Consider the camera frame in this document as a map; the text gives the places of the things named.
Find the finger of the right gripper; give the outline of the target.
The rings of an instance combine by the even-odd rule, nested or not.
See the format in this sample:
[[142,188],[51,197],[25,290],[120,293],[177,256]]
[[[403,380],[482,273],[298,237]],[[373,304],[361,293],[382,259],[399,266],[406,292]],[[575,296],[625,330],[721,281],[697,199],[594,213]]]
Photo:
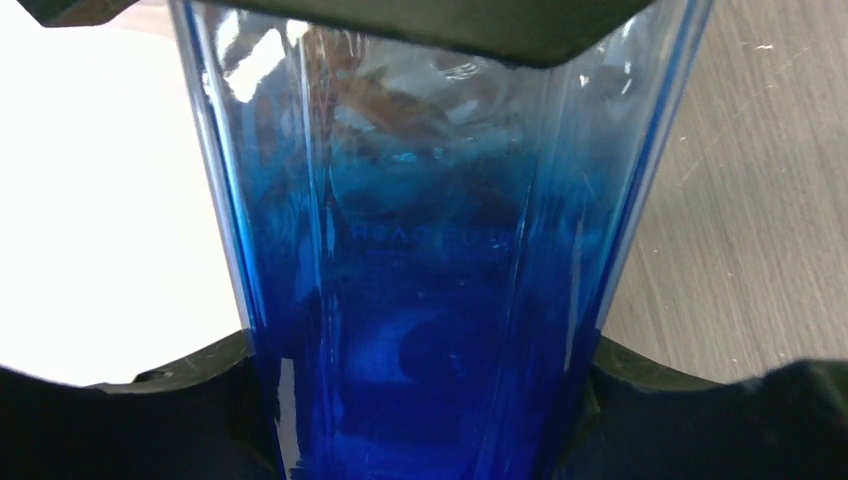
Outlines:
[[650,1],[207,1],[288,27],[293,43],[312,27],[550,69],[580,56]]

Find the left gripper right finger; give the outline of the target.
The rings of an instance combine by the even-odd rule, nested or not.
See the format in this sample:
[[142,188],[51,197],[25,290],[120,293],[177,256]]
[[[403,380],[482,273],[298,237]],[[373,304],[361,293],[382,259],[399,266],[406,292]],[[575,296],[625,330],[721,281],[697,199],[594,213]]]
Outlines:
[[602,339],[557,479],[843,479],[847,364],[719,384]]

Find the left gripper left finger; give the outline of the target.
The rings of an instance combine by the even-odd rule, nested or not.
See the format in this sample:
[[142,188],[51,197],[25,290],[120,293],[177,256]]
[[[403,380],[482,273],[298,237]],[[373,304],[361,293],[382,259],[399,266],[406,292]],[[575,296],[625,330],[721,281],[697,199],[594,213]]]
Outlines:
[[242,332],[128,384],[1,370],[4,479],[278,479]]

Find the blue square glass bottle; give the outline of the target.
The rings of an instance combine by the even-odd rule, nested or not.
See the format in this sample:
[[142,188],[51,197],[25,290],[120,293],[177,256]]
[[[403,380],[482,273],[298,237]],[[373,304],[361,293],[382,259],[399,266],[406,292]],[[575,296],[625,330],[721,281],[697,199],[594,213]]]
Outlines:
[[282,479],[547,479],[712,10],[547,69],[170,3]]

